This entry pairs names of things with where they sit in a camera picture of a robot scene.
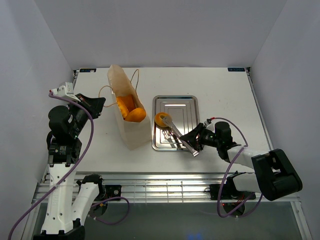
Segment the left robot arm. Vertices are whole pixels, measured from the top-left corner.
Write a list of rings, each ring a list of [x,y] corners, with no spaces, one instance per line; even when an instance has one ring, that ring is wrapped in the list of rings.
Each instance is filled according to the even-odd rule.
[[[48,113],[50,132],[47,136],[49,194],[46,215],[35,240],[83,240],[85,221],[94,200],[106,195],[106,187],[98,174],[79,181],[73,197],[76,168],[85,153],[79,135],[87,122],[92,123],[103,110],[104,97],[90,98],[79,93],[76,101],[58,105]]]

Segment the brown paper bag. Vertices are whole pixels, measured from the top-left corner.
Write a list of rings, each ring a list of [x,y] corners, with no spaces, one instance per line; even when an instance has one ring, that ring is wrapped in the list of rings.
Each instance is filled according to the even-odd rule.
[[[151,141],[151,120],[141,103],[137,88],[140,70],[136,69],[128,78],[124,69],[113,64],[107,72],[108,85],[99,90],[109,88],[112,103],[104,105],[113,107],[120,136],[128,149],[137,149]]]

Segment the fake ring donut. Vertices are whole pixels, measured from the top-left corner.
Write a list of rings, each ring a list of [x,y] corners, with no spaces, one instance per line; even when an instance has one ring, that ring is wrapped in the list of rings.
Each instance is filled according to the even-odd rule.
[[[154,117],[154,122],[155,122],[159,127],[161,127],[161,128],[166,128],[166,127],[168,127],[168,126],[164,123],[164,121],[163,121],[164,118],[167,118],[167,119],[169,119],[169,120],[172,119],[171,116],[170,116],[168,113],[166,113],[166,112],[159,112],[159,113],[157,113],[157,114],[155,115],[155,117]]]

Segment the fake sesame round bread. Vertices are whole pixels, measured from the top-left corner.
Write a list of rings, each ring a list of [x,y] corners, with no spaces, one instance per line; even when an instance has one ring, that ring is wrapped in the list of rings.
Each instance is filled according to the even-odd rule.
[[[130,111],[124,120],[127,122],[140,123],[145,119],[146,116],[147,116],[147,113],[145,109],[141,107],[137,107],[132,111]]]

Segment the metal tongs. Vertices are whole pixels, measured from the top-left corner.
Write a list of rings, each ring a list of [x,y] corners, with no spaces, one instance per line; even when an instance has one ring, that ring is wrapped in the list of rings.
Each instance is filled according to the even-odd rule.
[[[171,128],[171,131],[174,133],[174,135],[178,139],[180,139],[182,134],[180,133],[176,125],[173,123],[172,118],[170,116],[165,116],[162,118],[162,121],[167,127]],[[188,149],[188,151],[192,154],[193,157],[197,157],[199,155],[199,152],[196,151],[192,146],[190,146],[189,143],[187,143],[184,140],[181,140],[181,142]]]

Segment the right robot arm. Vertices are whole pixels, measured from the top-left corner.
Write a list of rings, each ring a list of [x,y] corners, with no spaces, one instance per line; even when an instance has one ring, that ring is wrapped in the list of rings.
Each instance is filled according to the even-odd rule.
[[[223,181],[226,194],[237,199],[244,192],[260,193],[267,200],[274,201],[302,190],[303,183],[282,149],[269,152],[240,145],[233,140],[231,127],[234,123],[219,117],[210,130],[205,123],[199,123],[192,131],[180,136],[194,150],[200,152],[204,146],[216,148],[218,156],[225,162],[250,168],[251,172],[236,172]]]

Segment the long fake baguette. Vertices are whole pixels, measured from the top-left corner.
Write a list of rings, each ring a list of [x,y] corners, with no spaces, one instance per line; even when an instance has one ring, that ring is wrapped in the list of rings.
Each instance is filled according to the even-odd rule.
[[[136,108],[132,94],[126,96],[117,96],[116,103],[124,119]]]

